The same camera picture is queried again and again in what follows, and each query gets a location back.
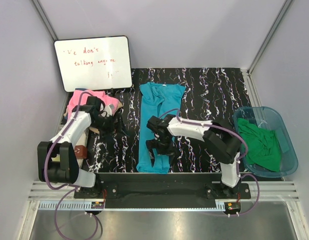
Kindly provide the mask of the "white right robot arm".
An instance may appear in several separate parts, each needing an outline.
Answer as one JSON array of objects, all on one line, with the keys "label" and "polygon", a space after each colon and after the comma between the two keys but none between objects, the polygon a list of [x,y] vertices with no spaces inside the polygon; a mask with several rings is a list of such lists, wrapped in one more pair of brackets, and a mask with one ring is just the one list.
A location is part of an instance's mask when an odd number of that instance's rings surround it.
[{"label": "white right robot arm", "polygon": [[205,148],[221,167],[220,186],[212,187],[211,192],[226,198],[239,193],[242,139],[225,120],[198,121],[167,114],[164,118],[151,116],[146,127],[154,133],[154,139],[145,141],[152,167],[156,156],[168,156],[170,161],[173,160],[177,153],[173,137],[196,139],[205,143]]}]

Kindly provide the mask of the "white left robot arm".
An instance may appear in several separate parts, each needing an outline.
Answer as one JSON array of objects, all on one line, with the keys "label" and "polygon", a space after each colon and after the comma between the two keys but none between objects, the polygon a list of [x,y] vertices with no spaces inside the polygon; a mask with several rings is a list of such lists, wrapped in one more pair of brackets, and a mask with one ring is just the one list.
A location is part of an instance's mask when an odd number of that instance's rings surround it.
[{"label": "white left robot arm", "polygon": [[96,175],[79,167],[75,146],[85,130],[93,127],[100,136],[126,134],[120,110],[110,113],[112,108],[97,96],[83,91],[68,122],[49,141],[37,146],[39,180],[52,190],[66,186],[85,188],[91,198],[102,194],[102,185]]}]

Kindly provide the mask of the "teal t shirt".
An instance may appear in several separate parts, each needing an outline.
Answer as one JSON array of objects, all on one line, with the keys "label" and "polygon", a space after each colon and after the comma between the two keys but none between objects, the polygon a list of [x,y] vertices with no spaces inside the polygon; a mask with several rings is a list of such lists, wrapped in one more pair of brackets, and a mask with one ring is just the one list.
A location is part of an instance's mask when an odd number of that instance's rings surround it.
[{"label": "teal t shirt", "polygon": [[148,82],[140,85],[141,112],[139,131],[138,164],[136,169],[140,173],[167,174],[170,170],[169,157],[154,152],[154,165],[151,163],[150,153],[146,146],[147,140],[154,139],[154,134],[147,128],[148,120],[160,117],[166,112],[176,114],[181,107],[186,88],[179,84],[160,84]]}]

